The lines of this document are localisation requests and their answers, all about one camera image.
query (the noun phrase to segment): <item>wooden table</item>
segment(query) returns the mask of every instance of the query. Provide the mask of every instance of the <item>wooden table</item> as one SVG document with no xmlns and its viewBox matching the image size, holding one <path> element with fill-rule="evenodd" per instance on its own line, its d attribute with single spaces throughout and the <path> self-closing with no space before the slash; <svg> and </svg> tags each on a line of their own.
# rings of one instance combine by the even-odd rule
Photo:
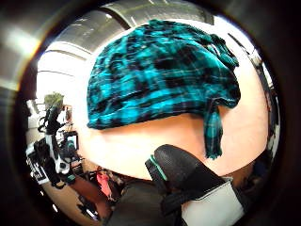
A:
<svg viewBox="0 0 301 226">
<path fill-rule="evenodd" d="M 88 129 L 87 80 L 94 59 L 87 64 L 87 74 L 77 78 L 76 98 L 72 103 L 73 121 L 80 141 L 79 154 L 104 168 L 141 179 L 150 179 L 144 163 L 163 144 L 187 150 L 218 175 L 234 172 L 261 154 L 268 136 L 268 113 L 260 79 L 247 55 L 229 36 L 219 34 L 207 24 L 199 23 L 199 27 L 224 38 L 240 63 L 235 74 L 241 101 L 231 110 L 219 108 L 224 129 L 222 156 L 215 160 L 205 158 L 203 120 L 191 114 L 102 131 Z"/>
</svg>

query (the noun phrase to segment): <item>teal plaid shirt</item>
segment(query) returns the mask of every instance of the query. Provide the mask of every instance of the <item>teal plaid shirt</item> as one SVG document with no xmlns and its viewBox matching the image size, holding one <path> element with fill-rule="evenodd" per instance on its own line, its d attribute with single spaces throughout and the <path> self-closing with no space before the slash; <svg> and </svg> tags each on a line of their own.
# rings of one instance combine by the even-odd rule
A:
<svg viewBox="0 0 301 226">
<path fill-rule="evenodd" d="M 191 25 L 151 20 L 108 44 L 87 87 L 88 127 L 105 129 L 182 113 L 204 119 L 207 157 L 221 152 L 218 105 L 235 107 L 236 57 L 224 40 Z"/>
</svg>

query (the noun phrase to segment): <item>plaid fabric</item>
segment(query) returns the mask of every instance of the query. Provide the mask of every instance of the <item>plaid fabric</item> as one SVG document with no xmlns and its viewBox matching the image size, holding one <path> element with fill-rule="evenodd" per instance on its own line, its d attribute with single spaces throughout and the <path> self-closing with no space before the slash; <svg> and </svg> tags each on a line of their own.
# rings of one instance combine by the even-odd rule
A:
<svg viewBox="0 0 301 226">
<path fill-rule="evenodd" d="M 151 20 L 108 44 L 87 87 L 88 127 L 105 129 L 182 113 L 204 119 L 207 157 L 221 154 L 218 105 L 235 107 L 236 57 L 193 26 Z"/>
</svg>

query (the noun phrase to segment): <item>red object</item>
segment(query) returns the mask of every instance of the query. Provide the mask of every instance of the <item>red object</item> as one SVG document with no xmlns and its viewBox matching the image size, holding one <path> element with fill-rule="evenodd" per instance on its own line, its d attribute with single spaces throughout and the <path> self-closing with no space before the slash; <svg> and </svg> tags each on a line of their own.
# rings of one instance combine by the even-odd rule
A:
<svg viewBox="0 0 301 226">
<path fill-rule="evenodd" d="M 102 192 L 104 195 L 106 195 L 108 198 L 111 197 L 112 191 L 108 184 L 109 177 L 106 174 L 103 173 L 97 173 L 97 181 L 102 187 Z"/>
</svg>

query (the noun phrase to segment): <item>table surface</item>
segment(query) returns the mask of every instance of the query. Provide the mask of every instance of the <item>table surface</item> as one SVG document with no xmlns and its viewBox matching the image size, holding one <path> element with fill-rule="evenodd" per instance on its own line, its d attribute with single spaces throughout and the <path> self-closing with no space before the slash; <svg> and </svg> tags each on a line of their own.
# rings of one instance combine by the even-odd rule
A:
<svg viewBox="0 0 301 226">
<path fill-rule="evenodd" d="M 220 34 L 208 24 L 199 23 L 198 26 L 222 37 L 240 63 L 234 72 L 240 86 L 241 100 L 233 109 L 219 107 L 224 130 L 221 141 L 223 154 L 215 160 L 205 157 L 203 120 L 191 114 L 102 131 L 88 129 L 85 84 L 89 74 L 77 78 L 77 97 L 72 103 L 73 122 L 79 133 L 79 154 L 103 168 L 150 179 L 144 163 L 163 144 L 185 149 L 218 175 L 244 167 L 264 151 L 268 136 L 268 112 L 261 82 L 253 65 L 229 36 Z"/>
</svg>

